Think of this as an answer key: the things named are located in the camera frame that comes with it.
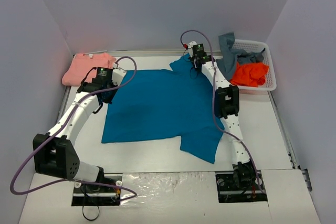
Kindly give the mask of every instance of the white work surface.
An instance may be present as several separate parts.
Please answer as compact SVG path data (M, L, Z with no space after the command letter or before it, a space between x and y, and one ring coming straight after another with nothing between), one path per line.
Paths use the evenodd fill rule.
M177 58L135 60L138 69L169 69ZM120 66L132 69L126 60ZM319 223L301 171L291 168L268 94L241 95L239 112L244 141L263 174L268 202L218 203L213 171L232 170L225 139L215 164L180 151L179 137L101 144L106 111L104 106L90 117L75 149L81 161L102 166L106 173L123 173L123 186L135 190L138 197L118 207L100 207L95 223ZM31 188L54 179L35 174ZM72 182L63 182L29 194L20 224L87 223L81 207L71 207L72 189ZM86 212L94 217L97 208L87 207Z
M171 69L169 63L178 58L134 57L138 69ZM123 60L120 67L133 69L133 63ZM76 91L77 87L71 88L67 107L73 102ZM77 137L75 149L81 161L104 167L109 173L232 170L230 143L226 135L217 148L215 164L180 151L179 136L157 141L101 144L107 108L104 105L98 114L91 115ZM241 94L239 120L244 141L258 169L292 168L267 92L262 95Z

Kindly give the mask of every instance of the laundry basket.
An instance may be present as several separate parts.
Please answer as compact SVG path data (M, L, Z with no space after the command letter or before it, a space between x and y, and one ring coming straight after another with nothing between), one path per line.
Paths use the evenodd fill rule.
M265 91L272 91L277 87L271 53L267 44L253 40L236 39L233 48L244 49L247 52L260 52L265 48L265 51L262 53L264 56L263 63L269 66L268 72L265 76L266 83L264 85L258 87L239 86L241 93L260 94L264 93Z

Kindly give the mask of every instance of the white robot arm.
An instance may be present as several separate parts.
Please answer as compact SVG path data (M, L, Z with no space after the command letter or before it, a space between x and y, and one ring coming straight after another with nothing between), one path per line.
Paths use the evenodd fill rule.
M211 61L208 61L202 64L202 73L207 77L211 84L213 84L214 74L216 68L216 91L219 89L224 89L230 87L231 83L228 82L225 77L222 75L221 71L217 67L217 63L214 62L215 66L212 66ZM236 135L239 139L243 140L242 132L239 126L239 117L237 115L227 115L227 118L220 118L221 123L224 126L225 131ZM223 138L228 138L232 142L232 163L238 165L238 162L242 164L248 163L250 158L246 153L245 148L232 136L224 134Z
M239 88L232 85L218 69L216 61L212 61L204 51L203 44L192 41L184 47L189 51L189 60L196 71L204 74L214 88L214 115L225 128L222 139L229 139L231 144L234 180L238 186L256 177L250 156L242 143L243 136L239 123Z
M113 69L97 67L97 76L92 79L92 83L82 81L73 103L59 122L47 134L37 134L33 140L35 150L49 136L63 128L49 144L34 156L37 173L70 181L100 182L103 179L103 168L80 161L71 141L74 142L92 113L97 113L104 103L112 102L117 90L92 95L82 103L79 101L91 92L119 86L125 75L126 71L118 68L118 65L114 65ZM78 108L70 121L66 123L66 119L75 106Z

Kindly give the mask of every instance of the screw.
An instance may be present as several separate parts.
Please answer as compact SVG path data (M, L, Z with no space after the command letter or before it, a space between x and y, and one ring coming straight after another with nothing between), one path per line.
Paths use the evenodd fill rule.
M116 186L122 186L122 181L117 180L117 181L115 182L115 184L116 184Z
M80 188L82 185L82 183L79 183L79 182L75 182L75 188Z
M225 182L222 178L220 178L219 180L217 180L217 184L220 185L220 186L224 186Z

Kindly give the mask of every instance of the white backdrop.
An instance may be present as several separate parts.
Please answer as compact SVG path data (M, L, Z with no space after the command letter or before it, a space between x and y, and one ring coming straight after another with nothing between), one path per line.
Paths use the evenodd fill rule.
M0 222L12 224L26 197L12 195L9 183L36 133L55 123L71 54L43 0L0 0L0 6ZM16 189L29 189L33 173L30 162Z
M266 41L287 0L44 0L73 52L181 48L186 29ZM193 35L187 37L204 41Z
M336 219L335 13L335 0L288 0L267 39L275 101L322 223Z

